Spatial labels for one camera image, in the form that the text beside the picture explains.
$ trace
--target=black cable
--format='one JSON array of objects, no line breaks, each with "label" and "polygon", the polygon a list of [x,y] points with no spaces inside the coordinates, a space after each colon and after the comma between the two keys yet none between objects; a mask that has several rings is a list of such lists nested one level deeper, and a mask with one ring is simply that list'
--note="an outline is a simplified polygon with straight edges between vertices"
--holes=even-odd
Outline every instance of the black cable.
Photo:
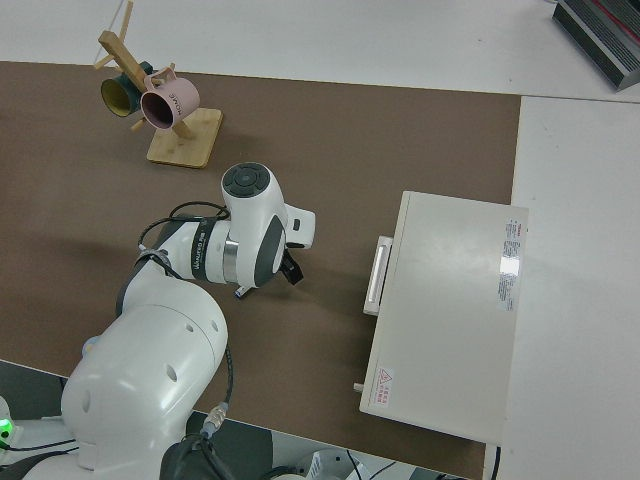
[{"label": "black cable", "polygon": [[154,263],[157,263],[158,265],[160,265],[162,268],[164,268],[165,275],[171,276],[173,278],[177,278],[178,280],[183,280],[183,278],[180,276],[180,274],[178,272],[176,272],[173,268],[171,268],[164,261],[162,261],[162,259],[160,257],[158,257],[157,255],[154,255],[153,253],[150,253],[149,254],[149,259],[152,260]]},{"label": "black cable", "polygon": [[353,465],[353,468],[355,469],[356,473],[358,474],[358,478],[360,480],[362,480],[362,475],[360,475],[360,471],[358,470],[358,466],[356,465],[356,461],[351,456],[351,452],[349,450],[347,450],[347,455],[349,455],[349,460],[351,460],[351,464]]},{"label": "black cable", "polygon": [[34,450],[42,450],[43,448],[57,447],[58,445],[66,445],[68,443],[73,443],[73,442],[75,442],[75,440],[71,439],[71,440],[65,440],[64,442],[49,443],[47,445],[39,445],[37,447],[24,447],[24,448],[14,448],[10,445],[7,445],[4,442],[0,442],[0,449],[7,450],[9,452],[32,452]]},{"label": "black cable", "polygon": [[496,447],[496,460],[493,463],[493,473],[491,474],[491,480],[497,480],[498,478],[498,469],[500,468],[500,453],[502,449],[500,447]]},{"label": "black cable", "polygon": [[286,475],[287,473],[298,473],[298,469],[296,467],[287,466],[275,467],[269,470],[267,473],[263,473],[259,480],[272,480],[273,478],[277,478],[281,475]]},{"label": "black cable", "polygon": [[171,212],[169,213],[169,216],[170,217],[175,217],[175,214],[178,213],[179,210],[182,210],[184,207],[188,207],[189,205],[202,205],[202,206],[206,206],[206,207],[217,208],[218,209],[218,213],[216,214],[216,217],[218,217],[218,220],[226,220],[227,218],[229,218],[229,215],[230,215],[229,210],[225,206],[220,206],[220,205],[217,205],[217,204],[211,203],[211,202],[204,202],[204,201],[196,200],[196,201],[193,201],[193,202],[185,202],[185,203],[182,203],[182,204],[178,205],[176,208],[171,210]]},{"label": "black cable", "polygon": [[189,216],[184,216],[184,217],[176,217],[175,214],[181,210],[184,207],[188,207],[189,205],[204,205],[204,206],[208,206],[208,207],[214,207],[218,209],[218,213],[216,213],[215,218],[218,220],[226,220],[227,218],[229,218],[230,212],[227,209],[227,207],[225,206],[221,206],[221,205],[217,205],[215,203],[211,203],[211,202],[201,202],[201,201],[193,201],[193,202],[185,202],[182,203],[180,205],[178,205],[177,207],[175,207],[173,210],[171,210],[171,212],[169,213],[168,217],[165,218],[161,218],[160,220],[156,220],[155,222],[151,223],[150,225],[148,225],[140,234],[140,236],[138,237],[138,245],[144,245],[144,239],[147,236],[147,234],[153,230],[155,227],[157,227],[158,225],[162,225],[163,223],[168,223],[168,222],[201,222],[202,220],[204,220],[205,217],[203,216],[199,216],[199,215],[189,215]]},{"label": "black cable", "polygon": [[374,473],[373,475],[371,475],[369,477],[369,480],[373,480],[374,478],[376,478],[379,474],[381,474],[382,472],[384,472],[387,468],[391,468],[396,464],[396,462],[391,462],[389,465],[387,465],[386,467],[382,467],[380,470],[378,470],[376,473]]},{"label": "black cable", "polygon": [[227,343],[224,356],[227,359],[227,395],[224,398],[224,402],[229,405],[231,402],[231,394],[233,393],[233,359],[231,358],[229,343]]},{"label": "black cable", "polygon": [[213,445],[208,439],[202,437],[202,440],[200,440],[200,446],[207,463],[209,463],[209,466],[221,480],[235,480],[233,473],[231,473],[229,467],[227,467],[222,459],[215,453]]}]

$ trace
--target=brown table mat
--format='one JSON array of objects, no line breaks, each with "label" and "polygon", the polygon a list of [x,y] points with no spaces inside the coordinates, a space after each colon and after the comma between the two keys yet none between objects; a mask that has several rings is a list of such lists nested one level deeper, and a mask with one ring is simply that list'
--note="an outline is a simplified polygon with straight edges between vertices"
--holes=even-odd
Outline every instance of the brown table mat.
[{"label": "brown table mat", "polygon": [[[287,203],[316,213],[316,239],[294,251],[296,287],[278,277],[242,301],[206,287],[229,324],[230,416],[481,476],[482,444],[361,413],[352,386],[375,328],[362,313],[375,244],[393,235],[402,191],[509,203],[519,97],[185,75],[225,115],[209,166],[191,170],[147,161],[153,130],[132,133],[134,119],[103,106],[113,71],[4,62],[0,73],[0,358],[69,375],[114,319],[140,231],[178,203],[222,201],[224,171],[261,162]],[[223,366],[197,407],[225,382]]]}]

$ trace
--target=wooden mug tree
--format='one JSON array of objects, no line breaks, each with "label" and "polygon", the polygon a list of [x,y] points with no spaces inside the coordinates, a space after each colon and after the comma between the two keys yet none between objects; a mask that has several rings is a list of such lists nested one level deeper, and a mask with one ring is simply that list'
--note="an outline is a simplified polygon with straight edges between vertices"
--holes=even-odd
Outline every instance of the wooden mug tree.
[{"label": "wooden mug tree", "polygon": [[[145,71],[124,45],[124,37],[127,32],[133,1],[129,0],[125,11],[120,35],[105,30],[98,38],[100,45],[104,47],[108,55],[98,61],[96,69],[104,67],[114,60],[119,69],[131,80],[133,85],[144,93],[147,88],[144,84]],[[131,130],[136,131],[145,123],[145,118],[138,120]],[[204,168],[211,156],[213,144],[218,135],[222,123],[222,112],[212,108],[198,108],[183,121],[176,123],[171,129],[157,129],[147,159],[155,163],[178,165],[182,167]]]}]

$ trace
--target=red warning symbol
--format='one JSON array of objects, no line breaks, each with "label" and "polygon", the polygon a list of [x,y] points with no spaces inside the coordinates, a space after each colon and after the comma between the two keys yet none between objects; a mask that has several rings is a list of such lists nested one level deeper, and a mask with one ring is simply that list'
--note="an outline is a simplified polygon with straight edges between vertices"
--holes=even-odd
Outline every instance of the red warning symbol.
[{"label": "red warning symbol", "polygon": [[393,380],[393,377],[387,373],[384,368],[380,369],[380,383],[387,383]]}]

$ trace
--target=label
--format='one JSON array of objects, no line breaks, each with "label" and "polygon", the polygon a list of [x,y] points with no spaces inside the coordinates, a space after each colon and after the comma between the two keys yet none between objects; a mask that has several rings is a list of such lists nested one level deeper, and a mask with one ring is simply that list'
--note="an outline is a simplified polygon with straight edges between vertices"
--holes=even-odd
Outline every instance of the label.
[{"label": "label", "polygon": [[391,398],[391,387],[393,387],[393,377],[395,372],[391,368],[378,367],[376,371],[375,383],[373,385],[373,405],[375,407],[388,407]]},{"label": "label", "polygon": [[520,251],[522,249],[522,223],[511,219],[505,226],[505,240],[500,258],[498,281],[498,308],[511,312],[515,308],[516,283],[520,275]]}]

